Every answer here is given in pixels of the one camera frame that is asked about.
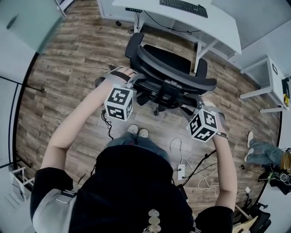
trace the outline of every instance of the laminate flooring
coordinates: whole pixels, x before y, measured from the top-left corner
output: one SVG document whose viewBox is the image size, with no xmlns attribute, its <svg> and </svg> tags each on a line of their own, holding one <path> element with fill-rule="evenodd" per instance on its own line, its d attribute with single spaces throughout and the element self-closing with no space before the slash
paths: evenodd
<svg viewBox="0 0 291 233">
<path fill-rule="evenodd" d="M 66 14 L 66 19 L 54 33 L 43 54 L 37 58 L 28 79 L 29 86 L 44 88 L 45 92 L 26 88 L 21 102 L 16 146 L 17 153 L 34 164 L 32 169 L 27 169 L 29 177 L 34 176 L 40 168 L 55 129 L 93 90 L 95 79 L 109 70 L 108 63 L 116 66 L 130 65 L 124 53 L 130 39 L 128 27 L 132 23 L 122 22 L 122 27 L 118 27 L 115 20 L 102 19 L 96 0 L 76 0 Z M 147 26 L 143 32 L 145 37 L 142 44 L 178 54 L 192 61 L 194 66 L 196 52 L 192 42 Z M 252 130 L 258 140 L 276 144 L 279 113 L 259 113 L 260 109 L 272 106 L 267 96 L 240 100 L 240 94 L 257 88 L 254 83 L 210 52 L 205 59 L 208 62 L 207 77 L 217 79 L 217 88 L 205 95 L 226 115 L 226 129 L 237 169 L 238 192 L 244 192 L 248 186 L 251 198 L 255 200 L 263 186 L 257 181 L 259 174 L 241 170 L 248 151 L 247 134 Z M 185 129 L 187 121 L 179 110 L 167 110 L 154 116 L 155 107 L 156 104 L 151 102 L 145 106 L 134 103 L 133 113 L 127 122 L 112 121 L 112 136 L 119 137 L 130 124 L 146 128 L 149 137 L 169 153 L 173 168 L 180 162 L 181 154 L 195 167 L 204 154 L 213 151 L 212 141 L 201 143 L 189 137 Z M 98 109 L 89 118 L 67 154 L 65 170 L 74 182 L 77 183 L 85 175 L 79 186 L 89 178 L 96 157 L 110 141 L 108 129 L 100 117 L 101 110 Z M 181 154 L 179 138 L 182 141 Z M 216 163 L 216 154 L 207 159 L 198 170 L 213 163 Z M 263 171 L 259 166 L 246 164 L 246 167 L 256 172 Z M 212 165 L 200 174 L 207 176 L 216 169 L 217 166 Z M 186 174 L 190 173 L 191 168 L 186 165 Z M 174 180 L 176 184 L 179 183 L 176 173 Z M 195 175 L 185 186 L 189 205 L 195 215 L 213 206 L 216 201 L 214 188 L 201 190 L 197 187 L 200 180 L 201 177 Z M 207 178 L 207 181 L 210 185 L 218 185 L 217 172 Z M 207 187 L 205 181 L 200 186 Z M 238 202 L 244 199 L 244 194 L 237 197 Z"/>
</svg>

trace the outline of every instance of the keyboard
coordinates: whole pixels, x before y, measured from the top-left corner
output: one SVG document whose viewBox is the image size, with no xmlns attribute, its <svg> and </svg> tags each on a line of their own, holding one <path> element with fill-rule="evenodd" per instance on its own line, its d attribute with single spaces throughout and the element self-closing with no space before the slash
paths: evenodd
<svg viewBox="0 0 291 233">
<path fill-rule="evenodd" d="M 188 11 L 190 13 L 200 15 L 202 17 L 208 18 L 206 9 L 200 5 L 194 5 L 188 2 L 180 0 L 160 0 L 160 5 L 166 5 L 179 10 Z"/>
</svg>

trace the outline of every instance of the sneaker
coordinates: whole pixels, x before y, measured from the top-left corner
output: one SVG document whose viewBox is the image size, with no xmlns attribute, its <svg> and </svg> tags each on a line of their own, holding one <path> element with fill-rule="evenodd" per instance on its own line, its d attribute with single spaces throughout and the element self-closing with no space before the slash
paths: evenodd
<svg viewBox="0 0 291 233">
<path fill-rule="evenodd" d="M 253 131 L 250 131 L 249 135 L 247 136 L 247 148 L 251 147 L 250 146 L 250 142 L 251 142 L 252 139 L 254 139 L 254 133 L 253 133 Z"/>
<path fill-rule="evenodd" d="M 251 155 L 253 152 L 254 152 L 254 149 L 253 149 L 253 148 L 251 148 L 251 149 L 249 150 L 249 152 L 246 154 L 246 157 L 245 157 L 245 162 L 247 162 L 247 158 L 248 158 L 248 157 L 249 157 L 249 155 Z"/>
<path fill-rule="evenodd" d="M 132 134 L 137 134 L 138 127 L 137 127 L 137 125 L 131 125 L 131 126 L 128 127 L 127 131 L 129 133 L 132 133 Z"/>
<path fill-rule="evenodd" d="M 148 137 L 149 136 L 149 132 L 146 129 L 141 129 L 138 132 L 138 136 L 140 136 L 140 137 Z"/>
</svg>

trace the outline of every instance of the bracelet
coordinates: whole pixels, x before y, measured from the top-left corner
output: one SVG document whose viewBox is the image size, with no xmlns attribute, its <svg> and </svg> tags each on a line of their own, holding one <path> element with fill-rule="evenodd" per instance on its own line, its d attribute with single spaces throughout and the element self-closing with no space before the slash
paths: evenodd
<svg viewBox="0 0 291 233">
<path fill-rule="evenodd" d="M 224 137 L 224 138 L 228 139 L 228 136 L 227 136 L 226 133 L 217 132 L 216 134 L 217 134 L 218 136 L 221 136 L 221 137 Z"/>
</svg>

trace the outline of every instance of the black t-shirt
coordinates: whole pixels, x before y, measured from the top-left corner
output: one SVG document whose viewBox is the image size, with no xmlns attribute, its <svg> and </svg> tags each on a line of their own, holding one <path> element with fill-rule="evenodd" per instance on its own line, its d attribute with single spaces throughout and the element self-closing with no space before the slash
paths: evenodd
<svg viewBox="0 0 291 233">
<path fill-rule="evenodd" d="M 165 159 L 141 147 L 105 149 L 96 159 L 95 174 L 77 193 L 70 233 L 142 233 L 152 209 L 160 214 L 161 232 L 232 232 L 233 211 L 226 207 L 208 208 L 194 222 L 191 208 L 171 183 L 172 175 Z M 71 190 L 72 183 L 60 169 L 39 170 L 31 194 L 31 218 L 50 190 Z"/>
</svg>

